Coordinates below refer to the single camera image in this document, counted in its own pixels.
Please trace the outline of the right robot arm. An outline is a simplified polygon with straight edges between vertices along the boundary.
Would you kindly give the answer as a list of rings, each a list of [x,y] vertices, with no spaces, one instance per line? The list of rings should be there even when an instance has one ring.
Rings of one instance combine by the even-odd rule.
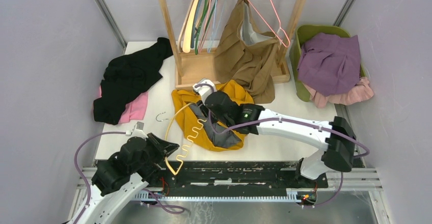
[[[222,133],[279,136],[315,147],[315,153],[298,162],[294,181],[300,187],[308,187],[330,170],[352,171],[356,136],[342,117],[333,121],[295,118],[257,104],[237,104],[222,91],[206,92],[201,101],[209,119],[226,125]]]

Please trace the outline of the tan pleated skirt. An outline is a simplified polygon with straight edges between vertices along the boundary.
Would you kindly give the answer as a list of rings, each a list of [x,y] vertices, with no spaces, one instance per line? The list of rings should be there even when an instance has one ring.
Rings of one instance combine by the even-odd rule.
[[[259,32],[249,2],[238,0],[215,51],[215,76],[221,83],[237,82],[255,103],[271,103],[275,99],[271,71],[278,49],[279,40],[272,32]]]

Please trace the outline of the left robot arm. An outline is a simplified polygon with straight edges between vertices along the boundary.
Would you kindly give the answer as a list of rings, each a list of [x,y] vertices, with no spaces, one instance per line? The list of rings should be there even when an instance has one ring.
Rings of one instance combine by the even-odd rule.
[[[91,180],[84,178],[87,196],[69,223],[111,223],[142,189],[156,186],[160,165],[179,145],[153,133],[131,136],[120,151],[98,163]]]

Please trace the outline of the yellow plastic hanger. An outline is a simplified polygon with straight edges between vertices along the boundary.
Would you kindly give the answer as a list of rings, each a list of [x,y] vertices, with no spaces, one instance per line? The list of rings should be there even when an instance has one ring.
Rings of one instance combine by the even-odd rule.
[[[165,133],[165,140],[167,140],[167,139],[180,139],[180,137],[178,135],[178,130],[175,130],[175,132],[176,132],[175,136],[176,137],[173,137],[173,136],[170,137],[171,128],[172,128],[174,122],[176,121],[176,118],[179,115],[179,113],[183,112],[184,109],[190,107],[192,104],[193,103],[189,102],[188,104],[186,104],[182,108],[180,108],[173,115],[173,117],[171,118],[169,125],[167,127],[166,133]],[[187,158],[190,148],[195,144],[195,139],[197,139],[198,136],[200,135],[200,132],[203,131],[204,122],[206,122],[206,121],[207,121],[206,119],[197,119],[198,126],[192,127],[192,133],[186,134],[186,140],[188,141],[188,143],[185,144],[183,142],[184,134],[182,135],[182,139],[180,139],[180,148],[179,148],[181,150],[181,152],[175,156],[175,160],[177,162],[179,162],[179,166],[177,169],[174,169],[174,167],[171,165],[171,163],[169,162],[168,156],[166,156],[164,158],[164,162],[166,164],[166,167],[171,172],[171,174],[173,176],[177,176],[180,173],[180,171],[183,167],[183,164],[184,164],[184,160]]]

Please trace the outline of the yellow garment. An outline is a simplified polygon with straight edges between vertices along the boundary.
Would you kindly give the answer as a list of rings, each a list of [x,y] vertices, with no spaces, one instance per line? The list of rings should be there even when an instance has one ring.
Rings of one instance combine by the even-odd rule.
[[[239,150],[244,146],[245,134],[237,131],[221,133],[226,126],[217,122],[215,118],[211,119],[213,128],[210,127],[207,119],[208,112],[203,113],[199,109],[198,102],[201,100],[199,95],[188,90],[173,90],[171,96],[177,113],[175,120],[183,131],[184,137],[196,135],[193,128],[200,127],[198,120],[202,119],[205,120],[204,126],[199,130],[197,138],[193,140],[196,145],[215,152]]]

